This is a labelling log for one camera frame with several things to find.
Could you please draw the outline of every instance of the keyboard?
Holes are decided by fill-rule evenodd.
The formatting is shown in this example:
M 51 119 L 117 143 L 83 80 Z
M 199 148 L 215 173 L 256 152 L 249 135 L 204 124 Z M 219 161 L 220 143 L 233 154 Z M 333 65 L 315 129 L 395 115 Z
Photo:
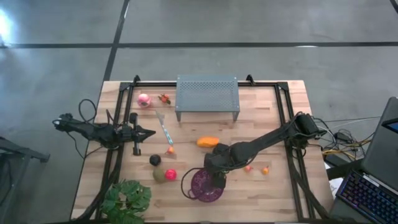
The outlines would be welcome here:
M 341 183 L 337 197 L 376 223 L 398 224 L 398 197 L 355 171 Z

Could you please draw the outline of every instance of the gray wire rack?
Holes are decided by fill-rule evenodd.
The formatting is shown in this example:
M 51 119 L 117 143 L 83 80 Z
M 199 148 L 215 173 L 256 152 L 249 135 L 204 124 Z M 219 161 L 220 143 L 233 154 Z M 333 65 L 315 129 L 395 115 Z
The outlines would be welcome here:
M 238 80 L 231 75 L 179 75 L 175 114 L 182 112 L 232 112 L 236 121 L 240 112 Z

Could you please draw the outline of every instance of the toy fruit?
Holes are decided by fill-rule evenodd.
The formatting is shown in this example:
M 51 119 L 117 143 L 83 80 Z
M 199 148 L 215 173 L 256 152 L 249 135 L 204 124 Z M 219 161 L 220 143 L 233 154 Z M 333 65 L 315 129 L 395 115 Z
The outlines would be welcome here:
M 173 148 L 173 146 L 170 146 L 170 147 L 167 149 L 167 152 L 166 152 L 165 154 L 174 154 L 174 148 Z
M 218 144 L 219 139 L 211 136 L 204 136 L 197 140 L 199 147 L 215 147 Z
M 153 166 L 158 166 L 160 162 L 162 162 L 162 159 L 157 154 L 151 155 L 149 158 L 149 163 L 152 164 Z
M 261 170 L 262 174 L 267 175 L 269 173 L 268 167 L 265 167 Z
M 154 176 L 154 179 L 156 182 L 158 182 L 158 183 L 166 182 L 166 177 L 165 177 L 165 174 L 164 174 L 164 171 L 162 168 L 156 167 L 154 169 L 152 175 Z
M 244 171 L 249 172 L 250 170 L 253 170 L 253 167 L 245 166 L 243 169 L 244 169 Z
M 164 176 L 167 180 L 175 180 L 175 178 L 177 178 L 177 172 L 174 169 L 168 169 Z
M 168 105 L 172 103 L 170 101 L 170 97 L 166 94 L 161 94 L 160 96 L 158 96 L 158 98 L 161 100 L 161 102 L 167 103 Z
M 138 103 L 138 105 L 140 106 L 140 107 L 142 107 L 142 108 L 145 108 L 145 107 L 148 107 L 149 105 L 150 105 L 150 102 L 151 102 L 152 100 L 151 100 L 151 98 L 148 96 L 148 94 L 140 94 L 139 96 L 138 96 L 138 100 L 137 100 L 137 103 Z

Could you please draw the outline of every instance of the green potted plant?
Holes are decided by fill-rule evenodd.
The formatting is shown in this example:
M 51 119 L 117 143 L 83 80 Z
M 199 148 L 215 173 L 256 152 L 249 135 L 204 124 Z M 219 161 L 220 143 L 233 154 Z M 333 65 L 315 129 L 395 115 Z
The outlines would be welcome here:
M 148 209 L 151 196 L 149 187 L 135 180 L 123 180 L 107 191 L 101 211 L 112 224 L 141 224 L 141 213 Z

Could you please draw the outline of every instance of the pink ball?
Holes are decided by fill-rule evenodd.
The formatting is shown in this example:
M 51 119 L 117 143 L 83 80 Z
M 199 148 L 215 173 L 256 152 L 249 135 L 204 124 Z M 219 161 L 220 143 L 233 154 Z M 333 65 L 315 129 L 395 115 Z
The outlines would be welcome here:
M 150 101 L 151 101 L 151 98 L 148 96 L 148 94 L 143 93 L 138 96 L 137 103 L 140 107 L 145 108 L 150 105 Z
M 164 177 L 166 177 L 167 180 L 175 180 L 177 178 L 177 172 L 174 169 L 168 169 Z

